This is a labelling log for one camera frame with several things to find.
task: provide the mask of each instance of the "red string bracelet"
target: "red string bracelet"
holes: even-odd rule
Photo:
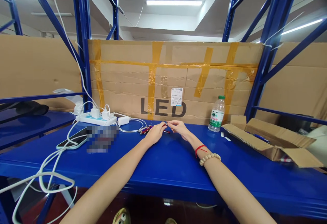
[[[201,147],[204,147],[205,145],[202,145],[202,146],[199,146],[197,149],[195,149],[195,158],[197,158],[197,151],[200,149],[200,150],[202,150],[202,151],[205,151],[206,153],[207,153],[207,151],[206,150],[203,150],[203,149],[201,149]]]

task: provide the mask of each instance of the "water bottle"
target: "water bottle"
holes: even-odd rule
[[[219,132],[222,119],[225,113],[225,96],[218,96],[210,115],[210,123],[208,129],[213,132]]]

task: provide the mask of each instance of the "floor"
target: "floor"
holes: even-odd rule
[[[86,190],[86,188],[78,189],[76,199],[79,199]],[[45,200],[46,199],[44,198],[39,201],[33,208],[23,215],[23,223],[36,223]],[[68,205],[63,196],[57,194],[47,215],[46,223],[59,216],[67,207]],[[119,193],[114,201],[109,205],[97,223],[112,223],[116,212],[122,207],[127,207],[129,209],[132,224],[164,224],[166,219],[169,217],[175,219],[178,224],[230,223],[226,217],[226,213],[220,211],[218,208],[203,209],[191,202],[131,195],[122,192]],[[326,221],[311,220],[308,218],[286,216],[279,216],[279,218],[279,223],[281,224],[326,224]]]

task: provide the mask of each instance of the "blue table surface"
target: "blue table surface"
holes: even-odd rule
[[[0,112],[0,121],[17,116],[15,109]],[[0,125],[0,150],[71,123],[75,116],[59,111],[22,117]]]
[[[158,121],[147,121],[157,124]],[[88,124],[78,123],[73,133]],[[131,121],[123,128],[139,128]],[[212,152],[239,178],[259,202],[271,212],[327,218],[327,176],[314,169],[300,169],[293,163],[272,162],[246,144],[229,135],[214,133],[207,126],[187,124]],[[0,155],[0,175],[26,178],[38,171],[43,160],[60,142],[70,126]],[[57,172],[76,181],[77,186],[90,187],[107,169],[131,150],[144,136],[139,133],[117,135],[107,153],[87,153],[92,142],[77,150],[65,151]],[[54,161],[46,168],[52,170]],[[163,134],[143,156],[125,190],[162,197],[218,202],[220,197],[204,167],[199,165],[191,146],[179,134]]]

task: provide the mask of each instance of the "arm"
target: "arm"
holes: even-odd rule
[[[168,126],[181,134],[183,139],[188,141],[194,150],[203,143],[193,135],[182,121],[167,121]],[[201,148],[197,151],[199,159],[211,153],[208,148]],[[217,189],[220,196],[224,199],[230,210],[241,224],[276,224],[269,213],[261,206],[255,197],[247,190],[240,180],[217,158],[207,160],[203,165],[208,175]]]
[[[105,209],[131,178],[145,152],[162,136],[167,126],[153,126],[146,137],[118,160],[78,200],[60,223],[96,223]]]

